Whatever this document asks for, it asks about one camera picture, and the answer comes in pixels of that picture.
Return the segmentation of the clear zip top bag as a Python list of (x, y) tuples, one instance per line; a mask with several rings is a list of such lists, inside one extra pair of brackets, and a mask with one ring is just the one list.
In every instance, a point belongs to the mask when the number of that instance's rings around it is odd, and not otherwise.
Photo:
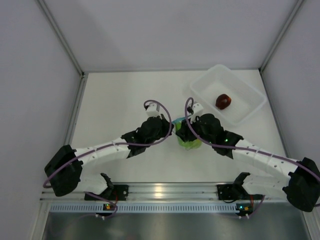
[(180, 117), (175, 119), (172, 123), (175, 125), (176, 122), (181, 122), (181, 128), (175, 132), (175, 127), (174, 127), (174, 133), (175, 135), (179, 136), (183, 142), (192, 142), (194, 140), (198, 140), (195, 135), (191, 132), (187, 121), (184, 117)]

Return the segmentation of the red fake apple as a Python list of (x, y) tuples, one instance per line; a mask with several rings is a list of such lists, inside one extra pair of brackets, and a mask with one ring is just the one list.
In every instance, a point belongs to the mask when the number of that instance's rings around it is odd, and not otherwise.
[(232, 99), (227, 94), (221, 94), (215, 101), (215, 107), (219, 110), (226, 109), (232, 102)]

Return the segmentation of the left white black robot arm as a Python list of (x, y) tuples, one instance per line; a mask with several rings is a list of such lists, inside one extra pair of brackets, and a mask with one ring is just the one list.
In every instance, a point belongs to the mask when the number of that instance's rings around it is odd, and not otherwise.
[(136, 130), (111, 142), (85, 148), (64, 145), (44, 168), (47, 176), (44, 186), (51, 188), (56, 197), (84, 192), (86, 201), (94, 198), (107, 200), (115, 187), (111, 178), (99, 167), (144, 153), (148, 147), (169, 137), (173, 128), (172, 122), (160, 114), (149, 117)]

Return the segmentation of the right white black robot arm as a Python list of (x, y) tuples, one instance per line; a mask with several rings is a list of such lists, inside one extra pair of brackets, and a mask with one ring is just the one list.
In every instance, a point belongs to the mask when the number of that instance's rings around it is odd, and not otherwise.
[(235, 198), (263, 195), (285, 199), (303, 212), (319, 207), (320, 170), (312, 159), (295, 160), (267, 152), (241, 135), (225, 130), (211, 113), (184, 118), (176, 135), (183, 142), (199, 140), (211, 146), (217, 154), (251, 165), (269, 175), (240, 173), (232, 184)]

